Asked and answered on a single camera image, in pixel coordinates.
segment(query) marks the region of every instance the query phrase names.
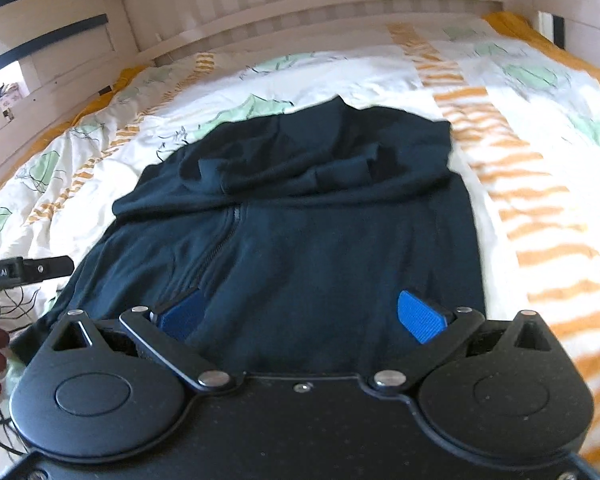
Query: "screw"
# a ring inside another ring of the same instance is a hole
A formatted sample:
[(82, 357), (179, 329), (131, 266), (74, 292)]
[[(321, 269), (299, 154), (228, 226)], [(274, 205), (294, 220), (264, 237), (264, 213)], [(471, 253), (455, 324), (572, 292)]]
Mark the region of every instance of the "screw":
[(376, 386), (402, 386), (407, 382), (407, 376), (398, 370), (382, 370), (374, 375)]
[(311, 383), (298, 383), (294, 385), (296, 394), (307, 394), (314, 386)]
[(222, 370), (208, 370), (200, 374), (198, 382), (207, 388), (222, 388), (231, 382), (231, 376)]
[(48, 479), (48, 475), (44, 471), (40, 471), (40, 470), (30, 473), (29, 476), (27, 477), (27, 480), (47, 480), (47, 479)]

